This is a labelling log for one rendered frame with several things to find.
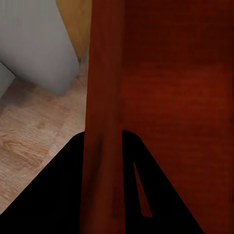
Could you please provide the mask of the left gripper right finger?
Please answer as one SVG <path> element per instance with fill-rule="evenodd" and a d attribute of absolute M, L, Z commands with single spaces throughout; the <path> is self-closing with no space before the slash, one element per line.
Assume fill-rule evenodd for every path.
<path fill-rule="evenodd" d="M 205 234 L 140 137 L 122 131 L 126 234 Z M 141 214 L 134 163 L 153 217 Z"/>

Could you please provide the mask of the storage box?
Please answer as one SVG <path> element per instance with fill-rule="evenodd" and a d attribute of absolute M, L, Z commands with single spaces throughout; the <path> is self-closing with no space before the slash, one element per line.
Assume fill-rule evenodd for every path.
<path fill-rule="evenodd" d="M 79 234 L 126 234 L 123 130 L 205 234 L 234 234 L 234 0 L 92 0 L 89 45 Z"/>

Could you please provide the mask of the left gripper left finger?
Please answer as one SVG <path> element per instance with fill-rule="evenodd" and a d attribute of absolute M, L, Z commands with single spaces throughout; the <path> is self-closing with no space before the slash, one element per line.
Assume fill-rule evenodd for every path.
<path fill-rule="evenodd" d="M 0 234 L 79 234 L 84 133 L 73 136 L 0 215 Z"/>

